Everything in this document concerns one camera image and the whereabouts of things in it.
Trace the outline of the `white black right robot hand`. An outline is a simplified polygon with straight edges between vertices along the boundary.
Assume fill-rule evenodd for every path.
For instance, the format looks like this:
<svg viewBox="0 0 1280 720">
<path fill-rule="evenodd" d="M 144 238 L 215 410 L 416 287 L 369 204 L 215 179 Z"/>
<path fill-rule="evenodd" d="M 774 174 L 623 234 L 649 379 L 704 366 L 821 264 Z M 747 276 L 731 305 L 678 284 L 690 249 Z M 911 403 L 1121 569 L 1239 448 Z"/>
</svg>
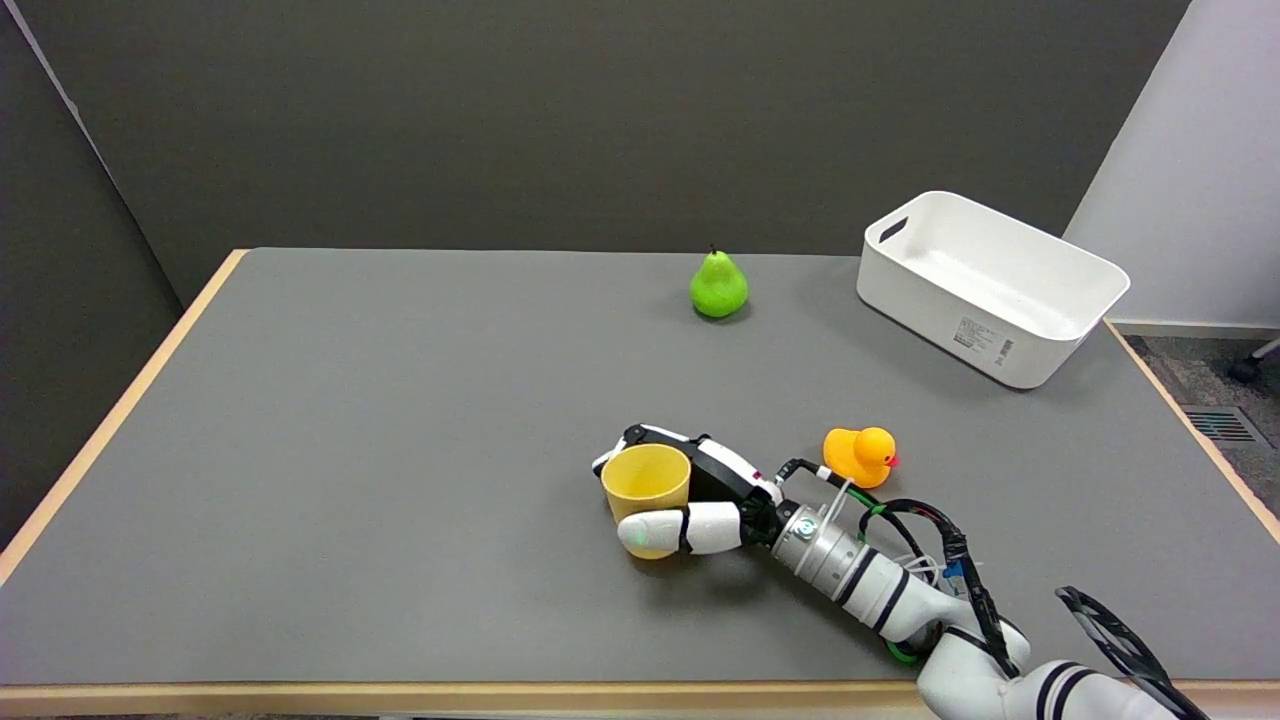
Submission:
<svg viewBox="0 0 1280 720">
<path fill-rule="evenodd" d="M 771 547 L 786 521 L 781 488 L 709 434 L 634 424 L 591 473 L 620 542 L 641 560 Z"/>
</svg>

